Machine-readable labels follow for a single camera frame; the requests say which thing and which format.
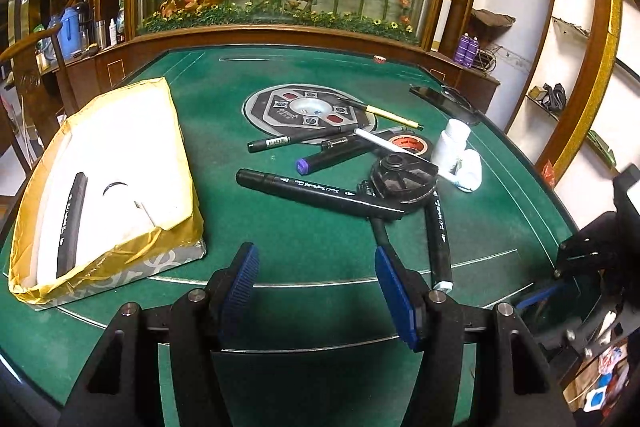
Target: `blue plastic jug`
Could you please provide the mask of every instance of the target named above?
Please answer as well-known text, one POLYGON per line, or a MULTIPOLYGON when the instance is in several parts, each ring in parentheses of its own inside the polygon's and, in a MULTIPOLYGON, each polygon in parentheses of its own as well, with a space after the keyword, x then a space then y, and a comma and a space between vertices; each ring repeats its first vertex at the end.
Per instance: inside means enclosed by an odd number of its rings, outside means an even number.
POLYGON ((82 50, 82 38, 80 35, 80 17, 75 8, 67 8, 60 19, 62 29, 58 32, 58 42, 62 55, 66 59, 71 58, 71 54, 82 50))

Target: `purple marker cap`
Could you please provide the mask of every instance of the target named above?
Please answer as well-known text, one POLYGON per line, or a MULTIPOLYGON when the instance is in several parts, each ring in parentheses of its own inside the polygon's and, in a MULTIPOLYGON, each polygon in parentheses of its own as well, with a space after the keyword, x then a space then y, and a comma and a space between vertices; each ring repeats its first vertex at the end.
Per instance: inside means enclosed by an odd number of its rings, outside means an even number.
POLYGON ((305 161, 304 158, 300 158, 296 161, 296 171, 298 171, 298 174, 300 174, 301 176, 306 176, 307 174, 309 174, 309 164, 305 161))

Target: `black phone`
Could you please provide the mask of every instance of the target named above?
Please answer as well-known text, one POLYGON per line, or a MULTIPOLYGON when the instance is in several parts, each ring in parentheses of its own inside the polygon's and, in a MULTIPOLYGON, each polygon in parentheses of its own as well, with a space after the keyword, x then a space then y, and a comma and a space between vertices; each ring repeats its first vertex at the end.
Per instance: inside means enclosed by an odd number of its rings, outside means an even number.
POLYGON ((480 121, 478 110, 453 87, 442 86, 442 92, 439 92, 427 86, 411 86, 409 92, 431 103, 451 118, 463 121, 469 126, 476 125, 480 121))

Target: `metal screw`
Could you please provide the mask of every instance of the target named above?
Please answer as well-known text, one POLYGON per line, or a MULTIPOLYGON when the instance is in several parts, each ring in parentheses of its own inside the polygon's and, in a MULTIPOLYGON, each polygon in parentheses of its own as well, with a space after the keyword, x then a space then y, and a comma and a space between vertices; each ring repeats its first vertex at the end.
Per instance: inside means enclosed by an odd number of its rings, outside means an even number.
POLYGON ((447 294, 441 292, 440 290, 431 290, 429 292, 429 300, 431 302, 435 302, 436 304, 441 304, 447 300, 447 294))
POLYGON ((200 302, 207 296, 207 292, 202 288, 195 288, 187 294, 187 298, 191 302, 200 302))
POLYGON ((508 302, 501 302, 500 304, 498 304, 498 311, 505 317, 508 317, 509 315, 513 314, 513 306, 511 306, 508 302))
POLYGON ((123 304, 120 308, 120 313, 125 317, 129 317, 129 315, 133 315, 140 309, 140 305, 136 302, 128 302, 123 304))

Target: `bottle cap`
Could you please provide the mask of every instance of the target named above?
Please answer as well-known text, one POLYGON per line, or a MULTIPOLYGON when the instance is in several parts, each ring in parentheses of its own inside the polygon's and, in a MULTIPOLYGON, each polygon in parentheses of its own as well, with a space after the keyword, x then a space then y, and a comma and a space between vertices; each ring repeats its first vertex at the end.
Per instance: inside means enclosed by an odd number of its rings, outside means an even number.
POLYGON ((469 129, 469 126, 466 123, 452 118, 447 122, 447 128, 444 132, 456 142, 465 142, 466 139, 469 138, 471 129, 469 129))

